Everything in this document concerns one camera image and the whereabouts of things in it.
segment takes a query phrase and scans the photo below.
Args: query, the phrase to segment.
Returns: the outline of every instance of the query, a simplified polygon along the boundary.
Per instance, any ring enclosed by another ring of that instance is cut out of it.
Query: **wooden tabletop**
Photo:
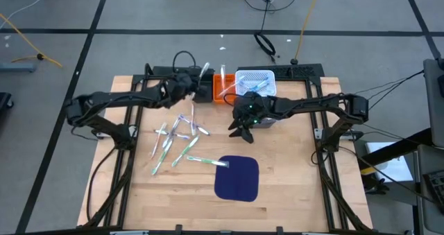
[[[112,92],[130,89],[131,76],[116,76]],[[324,95],[339,93],[338,78],[321,78]],[[291,99],[306,98],[303,82],[277,82],[277,96]],[[124,107],[107,109],[105,117],[122,123]],[[191,103],[180,101],[170,110],[144,109],[124,229],[172,230],[177,224],[184,230],[234,230],[272,232],[282,226],[286,232],[327,232],[327,220],[317,166],[310,162],[314,151],[314,138],[309,114],[296,114],[278,121],[269,129],[252,130],[255,138],[249,144],[240,137],[229,138],[228,126],[232,122],[232,107],[213,103],[196,104],[195,120],[211,136],[201,135],[190,155],[219,159],[224,155],[255,158],[259,164],[259,193],[254,202],[222,200],[214,193],[216,167],[182,159],[175,168],[173,160],[189,141],[174,139],[173,145],[157,175],[151,170],[161,154],[158,149],[153,159],[151,152],[156,140],[153,129],[163,122],[171,128],[179,113],[190,117]],[[337,117],[328,113],[332,125]],[[189,125],[181,122],[178,132],[190,134]],[[349,141],[341,146],[353,149]],[[98,142],[92,171],[113,147],[111,139]],[[92,212],[103,203],[110,192],[117,152],[99,169],[92,191]],[[360,219],[372,227],[370,214],[356,157],[347,151],[336,153],[337,168],[343,196]],[[339,227],[336,201],[331,196],[336,226]],[[114,204],[118,210],[120,197]],[[78,224],[86,223],[86,195]],[[116,223],[117,211],[112,217]]]

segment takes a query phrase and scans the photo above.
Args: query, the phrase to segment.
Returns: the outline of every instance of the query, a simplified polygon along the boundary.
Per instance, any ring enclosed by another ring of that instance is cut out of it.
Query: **wire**
[[[325,156],[324,160],[321,163],[317,163],[317,162],[314,162],[314,160],[313,160],[313,155],[315,155],[315,154],[316,154],[316,151],[314,151],[310,157],[310,160],[314,165],[324,164],[330,156],[330,154],[328,153],[327,156]]]
[[[86,200],[86,218],[88,219],[88,221],[91,221],[91,216],[90,216],[90,209],[91,209],[91,194],[92,194],[92,182],[94,181],[94,177],[96,177],[97,171],[99,170],[100,166],[105,162],[105,160],[107,158],[109,158],[112,154],[112,152],[114,152],[114,150],[116,149],[116,147],[112,147],[111,151],[105,155],[105,157],[99,162],[99,164],[97,164],[96,168],[94,169],[94,172],[92,172],[91,175],[91,179],[89,180],[89,186],[88,186],[88,195],[87,195],[87,200]]]
[[[11,62],[19,62],[19,61],[22,61],[22,60],[32,59],[32,58],[35,58],[35,55],[29,55],[29,56],[24,57],[24,58],[17,58],[17,59],[12,60]]]
[[[75,130],[76,128],[77,128],[77,127],[73,127],[73,128],[71,129],[71,134],[72,134],[72,135],[77,136],[77,137],[80,137],[80,138],[84,138],[84,139],[86,139],[86,140],[88,140],[88,141],[98,141],[98,139],[93,139],[93,138],[89,138],[89,137],[83,136],[83,135],[81,135],[81,134],[76,134],[76,133],[74,133],[74,130]]]
[[[397,87],[399,87],[402,83],[404,83],[404,82],[406,82],[406,81],[412,79],[413,77],[420,75],[422,73],[424,73],[423,70],[409,76],[408,78],[405,78],[404,80],[402,80],[401,82],[396,84],[396,86],[394,86],[394,87],[392,86],[393,88],[391,87],[391,89],[387,93],[385,93],[385,95],[383,95],[378,101],[376,101],[376,103],[373,103],[373,105],[371,105],[371,107],[369,107],[368,110],[371,110],[374,106],[376,106],[376,104],[378,104],[380,101],[382,101],[382,99],[384,99],[384,97],[386,97],[388,94],[390,94],[393,90],[395,90]]]
[[[288,7],[290,7],[290,6],[294,3],[295,0],[291,0],[291,2],[290,2],[288,5],[286,5],[286,6],[284,6],[284,7],[281,7],[281,8],[274,9],[274,10],[256,8],[256,7],[252,6],[247,0],[244,0],[244,1],[245,1],[245,3],[248,4],[248,6],[250,6],[251,8],[253,8],[253,9],[255,9],[255,10],[259,10],[259,11],[265,11],[265,10],[267,10],[267,11],[269,11],[269,12],[273,12],[273,13],[274,13],[274,12],[277,12],[277,11],[279,11],[279,10],[287,9]]]
[[[386,137],[390,137],[392,139],[401,139],[399,137],[394,137],[394,136],[391,136],[391,135],[388,135],[388,134],[384,134],[383,132],[378,132],[378,131],[365,132],[365,133],[362,134],[362,136],[364,136],[366,134],[380,134],[380,135],[384,135]]]
[[[294,59],[295,60],[298,59],[299,50],[300,50],[300,47],[302,46],[302,37],[304,35],[305,28],[307,27],[308,19],[310,18],[311,12],[312,12],[314,6],[316,5],[316,1],[317,0],[313,0],[311,2],[311,6],[310,6],[310,9],[308,10],[307,17],[305,17],[304,25],[302,26],[302,30],[300,31],[298,49],[296,50],[296,54],[294,55]]]
[[[401,186],[402,188],[404,188],[404,189],[410,191],[410,192],[413,193],[414,195],[416,195],[416,196],[418,196],[418,197],[420,197],[420,198],[422,198],[422,199],[424,199],[424,200],[427,200],[427,201],[429,201],[429,202],[431,202],[431,203],[433,203],[433,204],[436,204],[436,205],[440,206],[439,203],[433,201],[431,198],[428,198],[427,196],[425,196],[425,195],[423,195],[423,194],[421,194],[421,193],[418,193],[418,192],[416,192],[416,191],[414,191],[414,190],[411,190],[409,187],[407,187],[407,186],[405,186],[405,185],[403,185],[403,184],[397,182],[397,181],[394,180],[392,177],[390,177],[390,176],[388,176],[387,174],[383,173],[381,170],[379,170],[378,168],[376,168],[376,166],[373,166],[372,164],[368,163],[365,159],[362,159],[360,156],[358,156],[353,150],[348,149],[348,148],[344,148],[343,146],[339,146],[339,148],[342,148],[342,149],[344,149],[344,150],[347,150],[347,151],[351,152],[353,155],[356,156],[357,159],[359,159],[360,161],[362,161],[362,162],[363,162],[364,164],[366,164],[367,166],[369,166],[369,167],[375,169],[378,173],[381,173],[384,177],[386,177],[387,179],[391,180],[393,183],[395,183],[395,184]]]
[[[266,0],[265,11],[264,11],[264,18],[262,19],[261,31],[259,33],[261,33],[264,30],[265,17],[266,17],[266,12],[268,11],[268,3],[269,3],[269,1],[270,0]]]
[[[11,13],[9,15],[9,17],[7,18],[7,20],[9,20],[12,16],[16,15],[18,12],[21,12],[27,8],[30,8],[31,6],[34,6],[36,3],[40,2],[41,0],[36,0],[34,3],[30,4],[29,6],[25,6],[19,10],[14,11],[13,13]],[[3,28],[3,26],[7,23],[7,21],[4,21],[1,25],[0,25],[0,30]]]
[[[370,91],[370,90],[379,89],[379,88],[381,88],[381,87],[384,87],[384,86],[390,85],[390,84],[392,84],[392,83],[397,83],[397,82],[399,82],[399,81],[401,81],[401,80],[404,80],[404,79],[405,79],[405,78],[401,78],[401,79],[398,79],[398,80],[396,80],[396,81],[388,82],[388,83],[386,83],[386,84],[384,84],[384,85],[376,86],[376,87],[373,87],[373,88],[370,88],[370,89],[361,90],[361,91],[355,92],[355,93],[353,93],[353,94],[359,94],[359,93],[368,92],[368,91]]]
[[[26,38],[25,35],[23,35],[22,32],[20,32],[19,29],[17,29],[17,27],[15,27],[14,24],[12,24],[5,16],[3,16],[3,14],[0,13],[0,17],[2,19],[4,19],[5,22],[8,23],[20,35],[20,37],[22,37],[35,51],[37,51],[38,55],[40,54],[43,59],[46,59],[49,62],[52,62],[52,63],[58,65],[60,68],[62,67],[62,65],[59,62],[57,62],[56,60],[54,60],[54,59],[50,58],[49,56],[45,55],[37,47],[35,47],[34,44],[31,43],[31,41],[29,41],[28,38]],[[26,58],[19,58],[19,59],[16,59],[16,61],[23,60],[23,59],[26,59]]]
[[[376,94],[373,94],[372,96],[370,96],[368,99],[367,99],[367,101],[369,101],[369,100],[371,100],[373,97],[375,97],[375,96],[378,96],[378,95],[380,95],[380,94],[382,94],[382,93],[384,93],[384,92],[387,92],[388,90],[390,90],[390,89],[393,89],[394,87],[398,87],[400,85],[400,83],[395,83],[394,85],[391,85],[390,87],[388,87],[388,88],[386,88],[386,89],[383,89],[383,90],[381,90],[380,92],[377,92]]]
[[[194,67],[196,67],[196,59],[194,59],[194,56],[189,51],[179,51],[174,55],[174,58],[173,58],[173,71],[174,71],[175,65],[176,65],[176,58],[178,57],[178,55],[180,55],[182,53],[188,54],[193,60]]]
[[[419,143],[419,142],[414,141],[414,140],[412,140],[412,139],[404,138],[404,137],[401,137],[401,136],[399,136],[399,135],[397,135],[397,134],[393,134],[393,133],[391,133],[391,132],[387,132],[387,131],[385,131],[385,130],[381,130],[381,129],[379,129],[379,128],[374,128],[374,127],[372,127],[372,126],[370,126],[370,125],[367,125],[367,124],[362,124],[362,125],[366,126],[367,128],[371,128],[371,129],[374,129],[374,130],[377,130],[377,131],[380,131],[380,132],[383,132],[383,133],[389,134],[389,135],[395,137],[396,139],[402,139],[402,140],[406,140],[406,141],[410,141],[410,142],[416,143],[416,144],[418,144],[418,145],[422,145],[422,143]]]
[[[225,103],[227,103],[228,105],[234,107],[233,104],[231,104],[231,103],[229,103],[229,102],[227,101],[227,99],[225,98],[226,96],[241,96],[241,95],[234,94],[234,93],[227,93],[227,94],[224,94],[224,95],[223,95],[223,101],[224,101]]]

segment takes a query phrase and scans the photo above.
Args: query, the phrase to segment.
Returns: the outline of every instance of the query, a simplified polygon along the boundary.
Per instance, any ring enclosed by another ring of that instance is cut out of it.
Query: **plastic basket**
[[[269,70],[240,70],[236,72],[236,94],[256,92],[261,96],[276,95],[275,74]]]

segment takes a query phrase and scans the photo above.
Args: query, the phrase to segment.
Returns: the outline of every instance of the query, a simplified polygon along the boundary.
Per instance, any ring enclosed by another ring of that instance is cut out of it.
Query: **blue cloth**
[[[227,155],[219,159],[229,162],[228,168],[216,167],[214,192],[224,200],[252,202],[259,190],[259,165],[251,157]]]

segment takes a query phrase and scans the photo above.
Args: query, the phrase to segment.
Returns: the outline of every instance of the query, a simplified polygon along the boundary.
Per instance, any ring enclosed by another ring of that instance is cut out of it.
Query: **toothbrush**
[[[157,170],[159,170],[160,164],[164,161],[168,150],[171,147],[171,144],[173,143],[173,140],[170,140],[168,145],[166,145],[166,148],[164,149],[164,152],[162,153],[162,156],[160,156],[159,161],[157,162],[157,166],[151,171],[151,175],[154,175],[157,173]]]
[[[199,140],[199,136],[197,136],[196,138],[194,138],[194,140],[192,140],[188,146],[181,152],[181,154],[179,155],[179,157],[177,159],[174,160],[174,162],[172,163],[172,167],[176,166],[180,160],[180,158],[182,158],[182,156],[184,156],[186,153],[188,153],[188,151],[190,150],[190,148],[192,146],[194,146],[194,144],[197,142],[197,140]]]
[[[263,86],[268,84],[268,78],[265,78],[265,80],[261,81],[260,84],[250,88],[249,90],[256,92],[258,89],[261,89]]]
[[[173,138],[173,134],[176,131],[176,128],[178,128],[179,122],[180,122],[180,118],[178,117],[176,119],[176,121],[174,122],[173,127],[171,128],[170,133],[168,134],[167,138],[165,139],[164,143],[162,144],[163,148],[165,148],[167,146],[167,144],[168,144],[168,141]]]
[[[166,126],[167,126],[167,123],[163,123],[162,127],[160,128],[159,134],[157,135],[157,139],[155,140],[155,145],[154,145],[153,153],[151,154],[151,159],[154,157],[155,151],[157,150],[157,145],[159,145],[160,134],[162,132],[164,132],[164,129]]]
[[[191,121],[188,120],[188,119],[186,119],[185,116],[183,116],[182,114],[179,115],[179,118],[180,118],[181,120],[183,120],[184,122],[186,122],[186,123],[188,123],[188,124],[191,124]],[[201,131],[203,134],[210,135],[210,132],[206,131],[206,130],[205,130],[204,128],[202,128],[202,126],[200,126],[199,124],[194,123],[194,125],[195,125],[195,126],[197,127],[197,129],[198,129],[199,131]]]
[[[167,132],[167,131],[165,131],[165,130],[153,130],[155,133],[160,133],[161,135],[168,135],[168,134],[170,134],[170,132]],[[179,134],[179,133],[174,133],[173,134],[174,136],[176,136],[176,137],[179,137],[179,138],[181,138],[181,139],[191,139],[188,135],[185,135],[185,134]]]
[[[221,162],[221,161],[216,161],[213,159],[204,159],[204,158],[200,158],[200,157],[193,157],[193,156],[189,156],[187,157],[188,160],[191,161],[195,161],[195,162],[202,162],[202,163],[207,163],[207,164],[213,164],[216,166],[224,166],[224,167],[228,167],[229,163],[228,162]]]
[[[225,90],[225,65],[221,65],[221,84],[222,84],[222,92]]]
[[[241,77],[238,79],[237,82],[231,84],[230,86],[228,86],[228,88],[224,89],[221,93],[219,93],[219,96],[222,96],[223,94],[227,93],[227,91],[228,91],[229,89],[231,89],[232,87],[236,86],[236,84],[241,83],[241,82],[242,82],[242,79],[244,79],[244,78],[245,78],[245,76],[241,76]]]

